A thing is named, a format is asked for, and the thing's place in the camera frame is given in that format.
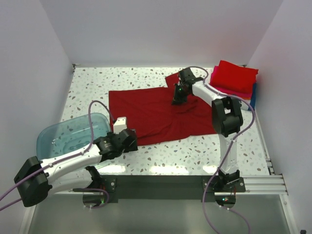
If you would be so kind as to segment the dark red t shirt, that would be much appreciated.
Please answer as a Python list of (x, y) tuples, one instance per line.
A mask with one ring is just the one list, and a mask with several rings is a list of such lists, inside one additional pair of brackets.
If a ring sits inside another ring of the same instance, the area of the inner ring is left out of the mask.
[(109, 91), (109, 109), (114, 117), (126, 117), (139, 146), (215, 134), (210, 105), (195, 96), (172, 105), (177, 74), (166, 77), (167, 87)]

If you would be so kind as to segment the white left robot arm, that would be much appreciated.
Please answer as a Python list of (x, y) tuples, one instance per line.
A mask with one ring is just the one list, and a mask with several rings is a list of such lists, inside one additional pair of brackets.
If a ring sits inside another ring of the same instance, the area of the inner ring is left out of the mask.
[(101, 186), (95, 165), (113, 160), (123, 153), (137, 150), (135, 130), (108, 133), (88, 147), (72, 153), (39, 160), (27, 159), (14, 178), (24, 207), (44, 201), (48, 195), (69, 189), (87, 188), (96, 191)]

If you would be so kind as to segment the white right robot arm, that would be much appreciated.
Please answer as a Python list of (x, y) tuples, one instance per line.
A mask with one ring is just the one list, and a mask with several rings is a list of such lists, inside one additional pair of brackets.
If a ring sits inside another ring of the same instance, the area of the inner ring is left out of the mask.
[(175, 84), (172, 104), (181, 105), (187, 97), (193, 95), (202, 99), (212, 109), (212, 125), (220, 141), (220, 165), (217, 175), (207, 182), (209, 192), (227, 192), (233, 189), (240, 179), (237, 164), (237, 143), (235, 134), (243, 125), (239, 100), (229, 97), (214, 88), (205, 86), (203, 78), (197, 78), (190, 68), (178, 72), (178, 83)]

